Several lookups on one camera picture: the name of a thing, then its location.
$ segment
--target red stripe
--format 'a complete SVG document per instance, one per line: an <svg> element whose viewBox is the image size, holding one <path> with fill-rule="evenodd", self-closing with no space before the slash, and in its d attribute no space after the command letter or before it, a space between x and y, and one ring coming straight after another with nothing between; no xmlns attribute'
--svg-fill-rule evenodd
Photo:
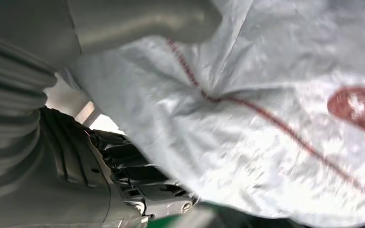
<svg viewBox="0 0 365 228"><path fill-rule="evenodd" d="M245 101L239 98L234 97L224 97L224 98L214 98L209 96L206 91L200 87L198 81L196 80L195 74L190 69L187 61L183 54L180 53L178 49L178 45L173 41L168 39L167 45L171 48L172 52L177 55L178 61L183 68L185 74L187 75L188 79L192 82L192 84L201 91L201 94L206 99L210 100L211 102L218 103L220 101L230 101L241 106L250 108L254 110L258 115L262 116L264 119L270 121L274 125L276 125L280 130L284 133L289 135L294 141L296 141L305 151L307 151L310 155L314 156L318 161L320 161L323 165L329 167L333 172L339 175L341 178L345 180L345 182L352 184L356 189L360 190L362 193L365 194L365 188L350 174L343 171L339 168L336 164L328 160L324 155L320 154L316 149L314 149L308 142L303 140L299 134L293 130L287 123L283 120L279 119L277 116L273 115L269 111L265 110L262 107L255 105L252 102Z"/></svg>

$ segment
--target plastic sheet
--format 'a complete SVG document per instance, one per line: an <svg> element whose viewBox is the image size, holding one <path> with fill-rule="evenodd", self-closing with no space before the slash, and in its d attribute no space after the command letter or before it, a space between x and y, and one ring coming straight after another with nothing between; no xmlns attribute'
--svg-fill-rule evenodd
<svg viewBox="0 0 365 228"><path fill-rule="evenodd" d="M206 43L144 38L62 75L204 200L365 224L365 1L215 3Z"/></svg>

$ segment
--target crumpled fabric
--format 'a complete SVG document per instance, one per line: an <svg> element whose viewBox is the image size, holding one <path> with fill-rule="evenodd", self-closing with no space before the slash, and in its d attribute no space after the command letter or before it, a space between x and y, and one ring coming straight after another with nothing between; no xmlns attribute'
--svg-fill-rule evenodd
<svg viewBox="0 0 365 228"><path fill-rule="evenodd" d="M365 0L215 0L205 43L160 37L62 72L204 200L365 224Z"/></svg>

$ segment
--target red printed mark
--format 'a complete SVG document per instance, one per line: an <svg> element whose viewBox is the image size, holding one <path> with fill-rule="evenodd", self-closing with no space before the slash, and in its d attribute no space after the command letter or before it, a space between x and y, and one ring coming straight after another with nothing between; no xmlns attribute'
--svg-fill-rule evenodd
<svg viewBox="0 0 365 228"><path fill-rule="evenodd" d="M343 87L328 101L328 111L365 130L365 88Z"/></svg>
<svg viewBox="0 0 365 228"><path fill-rule="evenodd" d="M338 176L343 178L345 182L352 184L356 189L360 190L363 194L365 194L365 188L350 174L343 171L341 168L339 168L336 164L328 160L326 157L324 157L322 154L316 151L308 142L303 140L299 134L296 133L295 130L293 130L287 123L285 123L283 120L279 119L277 116L273 115L269 111L265 110L262 107L257 106L256 104L245 101L239 98L233 98L233 97L222 97L222 98L214 98L209 95L207 95L206 91L200 87L198 81L196 80L195 74L190 69L189 65L187 64L187 61L185 60L185 57L182 53L180 53L178 49L178 45L175 43L175 41L168 39L167 45L171 48L172 52L178 57L178 61L183 68L184 72L186 73L189 80L192 82L192 84L201 91L201 94L204 98L210 100L211 102L218 103L221 101L229 101L236 103L238 105L247 107L249 109L254 110L258 115L262 116L264 119L270 121L274 125L276 125L280 130L285 132L287 135L289 135L294 141L296 141L305 151L307 151L310 155L314 156L317 160L319 160L322 164L329 167L332 171L334 171Z"/></svg>

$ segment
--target red logo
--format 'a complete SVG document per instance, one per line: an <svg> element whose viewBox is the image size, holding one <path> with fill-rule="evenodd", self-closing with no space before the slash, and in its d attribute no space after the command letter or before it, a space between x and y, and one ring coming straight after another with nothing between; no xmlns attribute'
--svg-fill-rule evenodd
<svg viewBox="0 0 365 228"><path fill-rule="evenodd" d="M365 87L344 87L328 101L328 111L365 130Z"/></svg>

